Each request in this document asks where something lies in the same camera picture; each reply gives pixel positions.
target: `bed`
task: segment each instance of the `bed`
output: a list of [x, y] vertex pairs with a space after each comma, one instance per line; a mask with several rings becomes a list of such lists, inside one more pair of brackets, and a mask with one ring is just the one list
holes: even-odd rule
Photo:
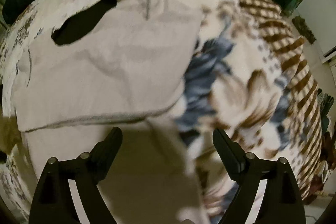
[[[126, 132], [126, 141], [100, 192], [118, 223], [157, 223], [163, 218], [180, 223], [188, 218], [196, 224], [217, 224], [237, 185], [228, 178], [213, 147], [215, 128], [224, 129], [246, 152], [260, 158], [287, 158], [302, 197], [308, 194], [321, 150], [317, 83], [302, 53], [304, 39], [293, 36], [278, 5], [270, 0], [117, 0], [117, 6], [81, 43], [61, 47], [53, 43], [52, 35], [67, 20], [100, 1], [36, 0], [2, 41], [3, 116], [16, 114], [22, 134], [1, 166], [0, 177], [7, 196], [26, 220], [48, 158], [66, 160], [90, 151], [115, 125]], [[154, 24], [150, 19], [165, 18], [157, 30], [169, 30], [169, 35], [160, 41], [177, 34], [172, 36], [175, 44], [154, 43], [153, 37], [143, 36], [135, 27], [135, 40], [118, 37], [122, 33], [118, 28], [127, 26], [129, 13], [135, 10], [142, 17], [131, 14], [132, 18], [153, 33], [152, 25], [147, 25]], [[120, 21], [115, 12], [123, 15]], [[109, 22], [116, 27], [106, 29]], [[92, 35], [102, 32], [99, 46], [88, 42], [88, 37], [92, 41]], [[153, 55], [130, 51], [135, 41], [141, 45], [138, 49], [146, 48]], [[113, 51], [97, 50], [110, 45]], [[79, 58], [76, 52], [85, 54]], [[146, 62], [139, 59], [142, 55]], [[83, 60], [87, 74], [65, 70], [81, 68]], [[95, 91], [99, 83], [116, 81], [114, 73], [104, 70], [111, 66], [110, 60], [116, 60], [114, 72], [126, 73], [132, 86], [142, 88], [128, 90], [121, 80], [122, 89], [111, 85], [95, 96], [85, 90], [84, 86]], [[142, 61], [125, 68], [123, 60], [127, 64]], [[147, 74], [137, 70], [144, 64]], [[104, 77], [92, 73], [97, 67]], [[62, 78], [65, 73], [71, 77]], [[71, 86], [74, 89], [66, 93]], [[261, 183], [249, 223], [254, 222], [264, 187]], [[73, 185], [71, 190], [80, 220], [87, 223]], [[129, 211], [142, 214], [143, 219], [139, 222]]]

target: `white fabric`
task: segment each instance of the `white fabric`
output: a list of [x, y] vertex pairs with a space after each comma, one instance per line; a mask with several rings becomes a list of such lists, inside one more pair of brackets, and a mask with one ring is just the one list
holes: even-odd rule
[[316, 175], [321, 177], [322, 183], [324, 184], [326, 183], [332, 172], [333, 170], [329, 169], [327, 161], [323, 160], [319, 163], [319, 166], [316, 170]]
[[201, 9], [176, 0], [118, 0], [70, 45], [39, 36], [19, 64], [17, 77], [26, 79], [14, 92], [19, 130], [167, 110], [184, 91], [201, 19]]

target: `bedsheet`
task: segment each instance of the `bedsheet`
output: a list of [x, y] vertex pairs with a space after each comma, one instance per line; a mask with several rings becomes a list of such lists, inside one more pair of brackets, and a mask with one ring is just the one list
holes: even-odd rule
[[[97, 1], [36, 0], [9, 29], [1, 45], [0, 59], [5, 116], [15, 112], [11, 91], [23, 52], [29, 51], [29, 45], [37, 36], [59, 28], [71, 15]], [[280, 16], [279, 6], [270, 0], [178, 1], [200, 9], [203, 20], [199, 38], [195, 41], [195, 52], [184, 74], [184, 93], [165, 113], [170, 127], [175, 128], [172, 131], [175, 134], [170, 137], [168, 134], [167, 138], [178, 136], [184, 143], [185, 151], [181, 148], [184, 166], [191, 161], [188, 175], [198, 178], [201, 201], [174, 221], [179, 223], [183, 217], [194, 216], [196, 223], [218, 223], [233, 199], [237, 185], [229, 180], [211, 142], [216, 127], [226, 130], [246, 152], [251, 151], [265, 159], [288, 158], [302, 197], [305, 197], [319, 163], [321, 126], [317, 83], [302, 53], [303, 38], [293, 37], [290, 26]], [[54, 156], [47, 149], [39, 150], [39, 141], [49, 140], [45, 141], [47, 148], [52, 144], [51, 139], [54, 142], [63, 132], [64, 137], [57, 143], [61, 146], [67, 138], [75, 138], [71, 133], [67, 137], [67, 132], [71, 132], [67, 127], [77, 126], [94, 125], [60, 123], [57, 128], [23, 133], [30, 168], [36, 177], [42, 160]], [[11, 159], [9, 157], [7, 161], [9, 169], [15, 164]], [[19, 170], [17, 176], [24, 178], [21, 172], [24, 171]], [[20, 185], [28, 182], [31, 179], [19, 180]], [[2, 180], [2, 183], [13, 188], [11, 180]], [[13, 202], [20, 200], [19, 194], [15, 196], [16, 191], [13, 193]], [[256, 217], [262, 196], [261, 187], [249, 223]], [[21, 208], [28, 217], [29, 202]]]

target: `blue floral pattern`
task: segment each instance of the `blue floral pattern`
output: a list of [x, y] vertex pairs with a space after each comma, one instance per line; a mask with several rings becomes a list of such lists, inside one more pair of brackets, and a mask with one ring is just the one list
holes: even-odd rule
[[275, 124], [280, 139], [279, 151], [284, 150], [290, 142], [290, 129], [285, 129], [285, 127], [282, 125], [283, 121], [288, 116], [288, 109], [290, 106], [290, 89], [286, 87], [288, 82], [289, 80], [283, 75], [274, 81], [276, 85], [283, 89], [283, 94], [281, 95], [274, 114], [270, 119], [270, 122]]
[[207, 40], [202, 51], [194, 54], [184, 74], [187, 109], [176, 119], [180, 132], [194, 129], [199, 117], [214, 114], [208, 102], [211, 85], [216, 79], [216, 74], [231, 74], [224, 58], [231, 52], [234, 44], [225, 38], [224, 34], [225, 30], [219, 37]]

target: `white cabinet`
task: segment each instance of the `white cabinet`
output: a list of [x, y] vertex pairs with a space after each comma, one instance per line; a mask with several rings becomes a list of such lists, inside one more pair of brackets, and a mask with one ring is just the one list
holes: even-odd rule
[[297, 11], [327, 57], [336, 48], [336, 0], [303, 0]]

